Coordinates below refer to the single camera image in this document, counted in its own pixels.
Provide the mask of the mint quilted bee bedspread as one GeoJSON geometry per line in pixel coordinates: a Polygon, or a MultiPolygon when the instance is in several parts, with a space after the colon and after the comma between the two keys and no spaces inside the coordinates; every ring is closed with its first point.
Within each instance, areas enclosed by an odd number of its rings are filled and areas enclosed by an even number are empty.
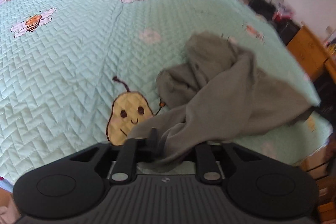
{"type": "Polygon", "coordinates": [[[240,0],[1,0],[1,176],[15,183],[106,141],[125,85],[158,112],[158,73],[183,63],[185,42],[202,31],[251,49],[319,104],[274,28],[240,0]]]}

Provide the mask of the wooden cabinet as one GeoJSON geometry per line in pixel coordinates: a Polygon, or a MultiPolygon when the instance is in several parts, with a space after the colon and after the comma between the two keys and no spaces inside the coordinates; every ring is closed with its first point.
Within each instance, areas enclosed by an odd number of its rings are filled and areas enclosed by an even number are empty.
{"type": "Polygon", "coordinates": [[[312,81],[327,73],[335,83],[335,60],[307,26],[300,28],[286,48],[312,81]]]}

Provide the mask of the black chair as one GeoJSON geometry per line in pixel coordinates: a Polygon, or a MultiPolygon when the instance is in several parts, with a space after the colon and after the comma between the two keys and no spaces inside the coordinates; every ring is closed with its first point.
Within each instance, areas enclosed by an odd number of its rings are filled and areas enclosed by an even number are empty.
{"type": "Polygon", "coordinates": [[[263,16],[274,27],[285,46],[289,44],[301,28],[291,17],[280,15],[276,6],[265,0],[249,0],[248,6],[256,14],[263,16]]]}

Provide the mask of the grey t-shirt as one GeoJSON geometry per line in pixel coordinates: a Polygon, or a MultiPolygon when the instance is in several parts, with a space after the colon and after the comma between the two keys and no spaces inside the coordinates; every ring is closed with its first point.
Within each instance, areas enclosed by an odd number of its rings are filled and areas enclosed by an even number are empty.
{"type": "Polygon", "coordinates": [[[202,32],[187,40],[185,53],[185,63],[157,76],[168,111],[129,133],[154,141],[155,168],[170,169],[205,141],[262,135],[313,112],[299,91],[260,69],[247,48],[202,32]]]}

